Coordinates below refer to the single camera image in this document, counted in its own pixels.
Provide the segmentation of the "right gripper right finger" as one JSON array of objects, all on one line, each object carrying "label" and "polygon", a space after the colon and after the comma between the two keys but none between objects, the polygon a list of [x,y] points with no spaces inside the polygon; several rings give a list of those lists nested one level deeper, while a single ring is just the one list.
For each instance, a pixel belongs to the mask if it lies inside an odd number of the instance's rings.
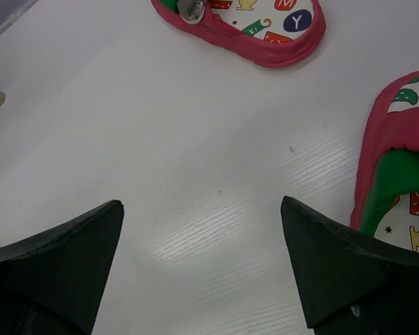
[{"label": "right gripper right finger", "polygon": [[288,196],[281,219],[305,321],[315,334],[419,334],[419,253]]}]

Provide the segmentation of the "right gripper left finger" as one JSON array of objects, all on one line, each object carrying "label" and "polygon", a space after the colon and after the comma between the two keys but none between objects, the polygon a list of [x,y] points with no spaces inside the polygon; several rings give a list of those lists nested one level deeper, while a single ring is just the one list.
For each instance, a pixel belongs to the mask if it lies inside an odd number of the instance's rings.
[{"label": "right gripper left finger", "polygon": [[111,200],[0,247],[0,334],[92,333],[123,220]]}]

